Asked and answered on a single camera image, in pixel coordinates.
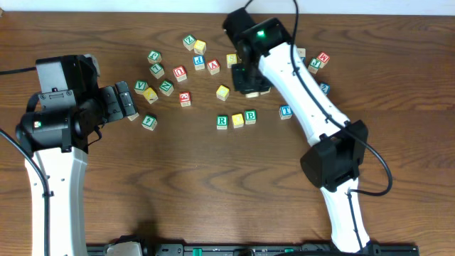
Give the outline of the green B block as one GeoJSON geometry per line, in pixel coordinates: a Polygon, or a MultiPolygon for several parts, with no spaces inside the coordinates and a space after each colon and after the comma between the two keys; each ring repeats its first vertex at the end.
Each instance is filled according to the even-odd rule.
{"type": "Polygon", "coordinates": [[[255,110],[245,110],[245,124],[255,124],[257,112],[255,110]]]}

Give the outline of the yellow O block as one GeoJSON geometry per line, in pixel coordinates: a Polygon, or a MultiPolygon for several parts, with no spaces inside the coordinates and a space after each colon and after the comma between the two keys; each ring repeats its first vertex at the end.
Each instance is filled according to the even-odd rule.
{"type": "Polygon", "coordinates": [[[232,115],[232,125],[234,129],[241,128],[245,125],[242,113],[232,115]]]}

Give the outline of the green R block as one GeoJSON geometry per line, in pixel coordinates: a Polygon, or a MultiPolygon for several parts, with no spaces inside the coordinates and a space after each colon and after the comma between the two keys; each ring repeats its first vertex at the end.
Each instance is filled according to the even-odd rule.
{"type": "Polygon", "coordinates": [[[216,127],[219,130],[225,130],[228,128],[228,116],[218,115],[216,119],[216,127]]]}

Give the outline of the blue T block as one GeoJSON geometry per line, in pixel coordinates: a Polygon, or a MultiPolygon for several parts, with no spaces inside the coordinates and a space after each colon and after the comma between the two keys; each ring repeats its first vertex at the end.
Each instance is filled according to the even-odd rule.
{"type": "Polygon", "coordinates": [[[280,119],[290,119],[293,115],[291,107],[289,105],[281,105],[279,107],[280,119]]]}

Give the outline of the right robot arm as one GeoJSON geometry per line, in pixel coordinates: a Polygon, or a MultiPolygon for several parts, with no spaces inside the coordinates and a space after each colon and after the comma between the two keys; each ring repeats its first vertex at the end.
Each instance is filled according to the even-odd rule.
{"type": "Polygon", "coordinates": [[[370,238],[354,190],[359,184],[367,127],[362,121],[351,122],[325,96],[277,18],[255,23],[240,8],[227,15],[223,29],[241,60],[232,66],[235,90],[244,95],[271,87],[278,90],[310,146],[300,163],[323,194],[333,244],[341,252],[360,252],[370,238]]]}

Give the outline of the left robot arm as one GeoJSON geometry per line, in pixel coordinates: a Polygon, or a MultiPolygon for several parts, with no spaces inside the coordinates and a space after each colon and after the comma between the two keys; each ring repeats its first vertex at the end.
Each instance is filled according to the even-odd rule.
{"type": "Polygon", "coordinates": [[[87,255],[83,186],[88,137],[110,122],[137,117],[128,85],[100,87],[95,56],[36,61],[40,92],[16,126],[32,196],[33,255],[87,255]]]}

